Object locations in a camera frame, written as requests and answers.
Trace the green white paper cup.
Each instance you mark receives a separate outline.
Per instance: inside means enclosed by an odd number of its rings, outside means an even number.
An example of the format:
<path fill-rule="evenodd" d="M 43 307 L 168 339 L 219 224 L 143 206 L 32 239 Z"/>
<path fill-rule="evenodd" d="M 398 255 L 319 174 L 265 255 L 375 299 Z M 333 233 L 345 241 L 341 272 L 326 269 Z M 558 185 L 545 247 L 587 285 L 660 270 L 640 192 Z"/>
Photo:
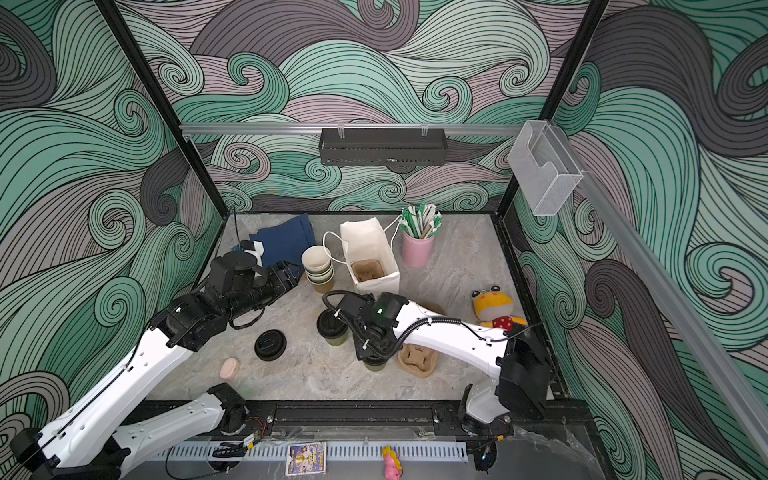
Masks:
<path fill-rule="evenodd" d="M 336 338 L 327 338 L 326 342 L 331 346 L 341 346 L 346 342 L 347 338 L 347 335 L 339 336 Z"/>

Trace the single brown pulp cup carrier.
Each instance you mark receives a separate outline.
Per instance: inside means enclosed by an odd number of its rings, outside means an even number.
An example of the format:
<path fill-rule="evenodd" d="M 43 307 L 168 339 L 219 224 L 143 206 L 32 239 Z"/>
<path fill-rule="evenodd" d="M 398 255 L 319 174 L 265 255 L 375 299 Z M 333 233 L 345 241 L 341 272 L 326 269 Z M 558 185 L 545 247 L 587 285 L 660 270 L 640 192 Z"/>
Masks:
<path fill-rule="evenodd" d="M 359 283 L 377 280 L 386 276 L 381 263 L 375 259 L 354 262 L 351 268 L 355 279 Z"/>

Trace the white green paper takeout bag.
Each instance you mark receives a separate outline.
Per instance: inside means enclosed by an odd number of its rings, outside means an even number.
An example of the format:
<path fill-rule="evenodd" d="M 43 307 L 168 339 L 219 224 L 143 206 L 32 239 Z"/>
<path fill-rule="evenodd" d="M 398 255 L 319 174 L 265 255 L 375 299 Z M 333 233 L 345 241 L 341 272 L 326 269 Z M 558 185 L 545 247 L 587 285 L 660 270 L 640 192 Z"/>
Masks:
<path fill-rule="evenodd" d="M 343 258 L 337 259 L 329 251 L 327 256 L 332 261 L 346 266 L 354 290 L 359 294 L 374 296 L 382 293 L 398 294 L 400 272 L 392 250 L 393 241 L 388 239 L 386 229 L 380 221 L 375 217 L 364 221 L 347 221 L 342 223 L 339 229 L 340 234 L 326 231 L 322 237 L 322 246 L 326 246 L 329 235 L 340 241 Z M 377 262 L 382 274 L 378 278 L 360 280 L 354 270 L 354 265 L 360 262 Z"/>

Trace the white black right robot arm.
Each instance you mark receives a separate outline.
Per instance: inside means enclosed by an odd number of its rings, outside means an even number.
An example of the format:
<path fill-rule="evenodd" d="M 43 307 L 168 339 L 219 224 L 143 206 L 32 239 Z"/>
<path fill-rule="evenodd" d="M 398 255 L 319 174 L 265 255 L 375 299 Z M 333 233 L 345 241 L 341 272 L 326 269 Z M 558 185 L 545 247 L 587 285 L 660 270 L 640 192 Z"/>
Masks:
<path fill-rule="evenodd" d="M 551 364 L 531 326 L 505 330 L 470 324 L 390 292 L 375 297 L 332 290 L 322 301 L 347 327 L 356 357 L 366 366 L 386 364 L 407 345 L 426 347 L 486 374 L 483 383 L 469 388 L 464 403 L 465 414 L 475 421 L 490 425 L 507 414 L 544 417 Z"/>

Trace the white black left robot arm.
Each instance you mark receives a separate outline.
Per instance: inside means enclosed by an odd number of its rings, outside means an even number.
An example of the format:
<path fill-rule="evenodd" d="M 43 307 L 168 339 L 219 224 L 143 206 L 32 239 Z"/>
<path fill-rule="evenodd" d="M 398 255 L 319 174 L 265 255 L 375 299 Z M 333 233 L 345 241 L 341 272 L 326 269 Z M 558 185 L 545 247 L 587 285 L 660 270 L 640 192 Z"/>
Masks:
<path fill-rule="evenodd" d="M 157 312 L 132 351 L 73 407 L 14 436 L 10 449 L 18 466 L 34 479 L 120 479 L 197 434 L 238 433 L 246 401 L 226 383 L 151 419 L 124 421 L 176 367 L 213 337 L 238 329 L 238 317 L 262 314 L 298 285 L 303 272 L 287 261 L 263 267 L 250 251 L 214 258 L 207 281 Z"/>

